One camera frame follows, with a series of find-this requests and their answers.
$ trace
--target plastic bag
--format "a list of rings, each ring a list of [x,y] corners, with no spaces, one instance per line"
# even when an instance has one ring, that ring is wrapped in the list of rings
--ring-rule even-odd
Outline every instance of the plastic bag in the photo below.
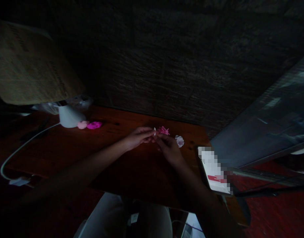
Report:
[[[88,110],[89,106],[93,103],[93,99],[84,94],[75,96],[73,98],[66,99],[65,101],[80,112]],[[35,104],[35,105],[33,105],[32,109],[48,112],[53,115],[58,114],[58,105],[56,102],[46,102],[46,103]]]

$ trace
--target smartphone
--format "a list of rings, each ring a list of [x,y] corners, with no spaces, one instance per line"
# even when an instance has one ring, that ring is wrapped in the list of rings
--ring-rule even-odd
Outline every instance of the smartphone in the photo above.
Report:
[[[232,196],[233,189],[226,176],[230,174],[226,168],[218,163],[217,156],[212,147],[196,146],[195,153],[200,169],[202,181],[216,194]]]

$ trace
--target person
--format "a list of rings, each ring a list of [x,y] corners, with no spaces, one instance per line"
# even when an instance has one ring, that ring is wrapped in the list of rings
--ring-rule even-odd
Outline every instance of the person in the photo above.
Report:
[[[150,127],[138,127],[131,134],[99,152],[78,161],[38,184],[2,212],[0,228],[4,237],[41,237],[40,226],[52,219],[54,211],[86,188],[105,168],[125,152],[142,143],[156,142],[158,150],[176,170],[189,195],[205,237],[244,237],[244,233],[214,195],[185,162],[176,140],[164,134],[154,135]],[[86,224],[75,237],[125,237],[128,212],[120,196],[105,193]],[[168,208],[147,204],[139,219],[147,219],[137,237],[172,237]],[[12,224],[12,229],[4,225]]]

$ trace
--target white pants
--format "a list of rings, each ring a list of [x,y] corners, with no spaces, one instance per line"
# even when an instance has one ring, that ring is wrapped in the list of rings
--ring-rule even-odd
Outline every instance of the white pants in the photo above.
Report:
[[[130,205],[118,195],[105,193],[88,220],[80,225],[74,238],[124,238]],[[141,203],[137,225],[136,237],[173,237],[168,207]]]

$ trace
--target dark wall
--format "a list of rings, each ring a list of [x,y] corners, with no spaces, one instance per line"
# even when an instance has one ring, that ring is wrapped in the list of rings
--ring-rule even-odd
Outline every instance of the dark wall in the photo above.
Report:
[[[304,1],[24,1],[5,19],[46,29],[96,104],[210,138],[304,56]]]

